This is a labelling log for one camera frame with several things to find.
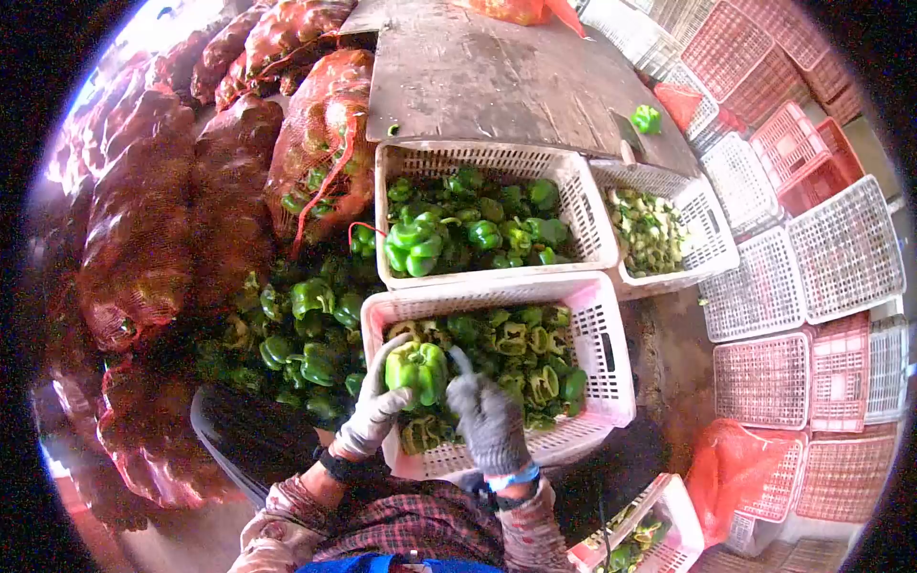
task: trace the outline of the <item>gray work glove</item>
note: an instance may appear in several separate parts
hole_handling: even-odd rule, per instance
[[[385,359],[395,348],[411,339],[409,333],[389,340],[373,357],[363,385],[359,388],[356,412],[350,416],[335,436],[335,447],[354,457],[371,457],[382,445],[382,440],[392,431],[398,412],[412,397],[410,388],[385,389]]]
[[[490,476],[508,476],[532,461],[525,446],[522,408],[483,374],[462,374],[446,387],[474,465]]]

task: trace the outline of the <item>person's right hand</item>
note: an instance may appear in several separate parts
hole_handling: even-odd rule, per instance
[[[463,374],[446,387],[458,432],[485,479],[509,476],[532,462],[525,446],[522,408],[483,374]]]

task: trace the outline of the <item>red mesh bag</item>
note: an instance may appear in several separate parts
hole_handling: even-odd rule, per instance
[[[453,0],[464,8],[470,8],[487,17],[512,22],[520,26],[546,24],[553,12],[560,21],[573,31],[586,38],[576,10],[567,0]]]
[[[214,91],[226,76],[229,64],[245,51],[245,39],[268,8],[264,5],[252,6],[233,18],[204,47],[191,76],[191,95],[202,105],[214,102]]]
[[[273,257],[268,208],[261,196],[283,109],[252,94],[217,114],[195,146],[192,170],[194,299],[217,306],[249,272]]]
[[[193,377],[125,363],[103,379],[99,441],[127,487],[160,507],[197,509],[233,491],[190,422]]]
[[[653,88],[653,94],[672,116],[681,133],[688,131],[691,118],[701,104],[703,94],[686,85],[674,83],[658,83]]]
[[[736,420],[714,420],[704,428],[685,483],[704,548],[729,537],[735,509],[761,497],[791,446],[792,440],[753,435]]]
[[[102,350],[125,351],[182,308],[191,280],[192,126],[192,110],[175,94],[146,90],[106,142],[115,159],[95,185],[77,275],[83,316]]]
[[[290,99],[265,196],[274,232],[293,239],[294,257],[303,242],[314,244],[352,222],[372,199],[375,146],[366,140],[372,63],[366,50],[336,51]],[[317,173],[326,175],[315,189],[308,185]],[[287,195],[305,204],[298,219],[282,206]],[[324,212],[310,214],[319,201]]]

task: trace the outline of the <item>wooden board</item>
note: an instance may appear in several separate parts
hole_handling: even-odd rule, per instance
[[[641,104],[663,111],[630,62],[590,28],[595,40],[580,39],[556,18],[527,28],[448,0],[370,0],[366,10],[363,21],[380,26],[369,140],[387,138],[398,124],[399,137],[547,143],[617,157],[609,112],[629,117]],[[664,111],[662,133],[640,139],[644,162],[699,173]]]

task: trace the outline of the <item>white plastic crate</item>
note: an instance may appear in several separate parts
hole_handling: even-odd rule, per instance
[[[695,239],[694,250],[682,261],[685,270],[680,272],[635,279],[623,261],[608,270],[620,300],[678,291],[738,266],[738,250],[723,209],[705,177],[688,179],[659,167],[625,165],[619,160],[591,160],[589,164],[595,184],[605,196],[614,189],[632,189],[669,199],[680,209],[681,223]]]
[[[580,22],[602,32],[636,69],[657,80],[679,61],[679,43],[644,11],[619,0],[591,0]]]
[[[403,320],[443,316],[516,304],[557,303],[571,310],[569,336],[573,362],[586,371],[586,402],[575,418],[560,416],[557,427],[527,431],[525,441],[541,465],[581,457],[600,445],[636,413],[624,327],[608,277],[598,271],[541,277],[467,281],[436,287],[381,292],[361,310],[367,362],[379,351],[387,326]],[[465,446],[444,444],[416,456],[401,450],[395,426],[382,444],[392,474],[409,479],[458,479],[473,469]]]
[[[812,343],[803,333],[713,349],[716,416],[759,428],[801,430],[809,419]]]
[[[748,142],[732,132],[701,157],[733,236],[761,232],[780,221],[777,194]]]
[[[908,324],[904,316],[872,323],[869,330],[869,398],[866,424],[897,422],[907,407]]]
[[[713,99],[707,86],[694,75],[694,72],[688,69],[688,66],[681,62],[676,63],[671,72],[662,81],[684,85],[701,93],[703,98],[691,117],[691,122],[688,124],[687,131],[685,131],[685,139],[688,140],[688,144],[692,148],[700,153],[713,147],[724,136],[727,128],[719,119],[720,105]]]
[[[609,547],[614,549],[634,530],[640,520],[654,508],[671,524],[665,539],[653,546],[644,555],[637,573],[687,571],[703,551],[703,533],[697,513],[688,491],[678,474],[659,474],[653,483],[631,502],[633,511],[614,528],[608,528],[608,543],[605,544],[600,529],[567,550],[567,558],[580,573],[592,571],[604,562]]]
[[[904,263],[872,175],[787,223],[802,273],[807,321],[816,325],[904,293]]]
[[[376,148],[376,228],[389,231],[387,182],[399,176],[439,177],[462,166],[485,173],[509,175],[522,180],[546,178],[560,191],[560,219],[569,225],[569,237],[578,262],[518,269],[474,270],[396,279],[383,248],[385,238],[376,234],[376,265],[389,290],[461,281],[493,281],[577,270],[606,270],[618,263],[618,247],[602,197],[589,171],[589,164],[575,151],[489,141],[399,141]]]
[[[762,522],[783,523],[799,495],[809,445],[808,435],[783,430],[754,430],[751,433],[774,442],[789,442],[790,448],[768,477],[761,495],[748,503],[739,503],[735,513]]]
[[[805,322],[805,298],[787,232],[775,227],[738,246],[741,262],[700,284],[711,342],[770,335]]]

